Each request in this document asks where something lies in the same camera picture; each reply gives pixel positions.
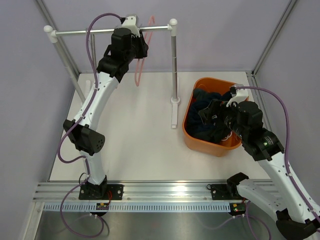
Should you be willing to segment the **black shorts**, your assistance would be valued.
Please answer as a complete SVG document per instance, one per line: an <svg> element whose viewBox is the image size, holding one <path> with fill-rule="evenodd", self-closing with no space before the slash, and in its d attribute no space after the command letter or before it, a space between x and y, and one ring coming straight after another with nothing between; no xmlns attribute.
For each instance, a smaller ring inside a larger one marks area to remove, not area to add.
<svg viewBox="0 0 320 240"><path fill-rule="evenodd" d="M231 131L226 127L225 130L218 129L218 130L214 130L214 131L207 131L207 132L192 134L191 136L194 138L200 139L200 140L204 140L204 141L208 141L208 142L217 144L220 141L222 141L230 132Z"/></svg>

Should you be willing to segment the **navy blue shorts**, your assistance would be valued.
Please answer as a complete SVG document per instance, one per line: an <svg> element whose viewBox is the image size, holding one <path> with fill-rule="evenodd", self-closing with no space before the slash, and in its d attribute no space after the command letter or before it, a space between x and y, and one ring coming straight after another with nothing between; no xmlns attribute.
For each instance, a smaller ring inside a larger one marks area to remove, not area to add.
<svg viewBox="0 0 320 240"><path fill-rule="evenodd" d="M185 130L189 135L200 134L204 132L213 132L225 130L226 127L216 117L208 117L208 111L212 101L229 101L232 95L230 91L224 94L218 92L208 92L201 88L193 90L193 102L189 106Z"/></svg>

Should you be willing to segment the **pink hanger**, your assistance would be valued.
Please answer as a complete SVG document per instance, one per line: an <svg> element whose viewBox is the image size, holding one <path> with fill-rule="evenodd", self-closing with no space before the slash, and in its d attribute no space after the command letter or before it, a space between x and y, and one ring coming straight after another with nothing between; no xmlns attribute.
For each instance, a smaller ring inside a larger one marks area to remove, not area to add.
<svg viewBox="0 0 320 240"><path fill-rule="evenodd" d="M155 26L155 16L151 15L149 20L148 20L147 27L153 27L153 26ZM142 30L141 33L148 35L148 34L152 34L153 30L147 30L147 31Z"/></svg>
<svg viewBox="0 0 320 240"><path fill-rule="evenodd" d="M151 32L151 33L147 32L144 35L144 38L147 40L147 42L146 42L147 45L150 44L151 39L152 39L152 35L153 35L153 32ZM142 76L143 68L144 68L144 63L145 63L145 58L143 58L142 60L138 59L137 63L136 63L136 68L135 68L135 73L134 73L134 82L135 82L135 85L137 87L140 86L141 76Z"/></svg>

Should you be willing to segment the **grey hanger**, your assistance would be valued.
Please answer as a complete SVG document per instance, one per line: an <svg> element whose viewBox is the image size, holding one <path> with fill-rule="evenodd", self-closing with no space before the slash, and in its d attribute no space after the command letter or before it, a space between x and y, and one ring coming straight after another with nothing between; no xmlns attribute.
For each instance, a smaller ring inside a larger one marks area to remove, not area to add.
<svg viewBox="0 0 320 240"><path fill-rule="evenodd" d="M97 68L97 59L96 59L96 39L94 34L88 35L87 44L89 49L90 63L92 66L93 72L96 71Z"/></svg>

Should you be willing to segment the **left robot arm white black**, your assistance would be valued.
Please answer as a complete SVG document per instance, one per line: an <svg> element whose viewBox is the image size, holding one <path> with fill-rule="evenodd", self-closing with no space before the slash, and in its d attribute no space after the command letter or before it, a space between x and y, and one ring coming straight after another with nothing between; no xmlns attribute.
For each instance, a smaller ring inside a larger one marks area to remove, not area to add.
<svg viewBox="0 0 320 240"><path fill-rule="evenodd" d="M106 200L114 190L108 186L103 169L101 150L106 138L97 132L99 120L112 92L118 87L134 59L148 55L149 46L142 31L116 28L96 68L95 83L88 98L73 120L65 120L63 128L79 153L85 157L88 180L81 185L80 200Z"/></svg>

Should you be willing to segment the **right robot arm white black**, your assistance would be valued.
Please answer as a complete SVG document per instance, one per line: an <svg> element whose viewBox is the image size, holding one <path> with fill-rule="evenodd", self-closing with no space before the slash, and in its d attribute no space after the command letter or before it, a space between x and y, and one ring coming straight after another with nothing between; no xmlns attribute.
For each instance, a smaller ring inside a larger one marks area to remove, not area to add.
<svg viewBox="0 0 320 240"><path fill-rule="evenodd" d="M296 186L301 182L285 162L285 149L277 136L263 126L263 112L252 101L231 104L212 100L199 111L205 124L215 121L224 125L241 139L244 150L268 174L277 188L280 198L263 190L239 172L226 181L226 192L233 199L247 199L267 213L287 240L304 240L320 229L317 218L320 207L316 203L305 203Z"/></svg>

